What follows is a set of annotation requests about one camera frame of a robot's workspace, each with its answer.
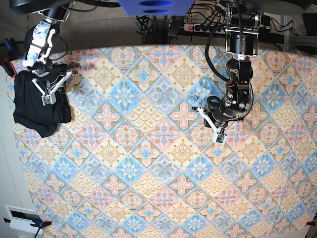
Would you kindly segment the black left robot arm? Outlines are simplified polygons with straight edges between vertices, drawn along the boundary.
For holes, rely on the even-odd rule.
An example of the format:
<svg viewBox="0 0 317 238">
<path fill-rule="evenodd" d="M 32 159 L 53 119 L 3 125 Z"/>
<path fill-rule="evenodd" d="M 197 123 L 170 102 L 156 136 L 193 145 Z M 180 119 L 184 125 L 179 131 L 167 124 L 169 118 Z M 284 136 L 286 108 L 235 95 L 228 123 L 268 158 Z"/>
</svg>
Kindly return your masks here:
<svg viewBox="0 0 317 238">
<path fill-rule="evenodd" d="M 270 3 L 258 5 L 255 1 L 226 1 L 223 23 L 212 26 L 206 47 L 205 58 L 213 74 L 225 82 L 222 98 L 206 94 L 205 105 L 194 103 L 193 110 L 204 119 L 204 126 L 212 131 L 213 143 L 224 144 L 224 133 L 230 122 L 243 121 L 254 104 L 254 92 L 251 84 L 253 68 L 250 57 L 258 55 L 258 37 L 263 11 Z M 211 40 L 217 31 L 226 33 L 226 52 L 232 58 L 226 63 L 223 76 L 210 59 Z"/>
</svg>

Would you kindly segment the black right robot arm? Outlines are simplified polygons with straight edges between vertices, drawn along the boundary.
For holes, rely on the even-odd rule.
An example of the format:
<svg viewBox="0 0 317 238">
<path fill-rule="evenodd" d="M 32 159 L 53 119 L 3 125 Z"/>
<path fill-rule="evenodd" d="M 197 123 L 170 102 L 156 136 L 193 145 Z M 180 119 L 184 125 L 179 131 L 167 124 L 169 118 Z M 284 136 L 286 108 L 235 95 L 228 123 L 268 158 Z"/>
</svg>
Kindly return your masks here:
<svg viewBox="0 0 317 238">
<path fill-rule="evenodd" d="M 53 105 L 57 101 L 56 93 L 65 92 L 65 82 L 77 72 L 73 71 L 79 64 L 54 63 L 50 59 L 53 49 L 53 38 L 59 36 L 60 22 L 67 19 L 66 12 L 91 12 L 98 6 L 90 1 L 84 1 L 93 7 L 91 9 L 76 9 L 70 7 L 69 0 L 35 0 L 27 1 L 22 9 L 27 12 L 39 12 L 44 19 L 38 23 L 33 31 L 27 52 L 25 53 L 23 66 L 33 74 L 32 83 L 41 92 L 42 104 Z"/>
</svg>

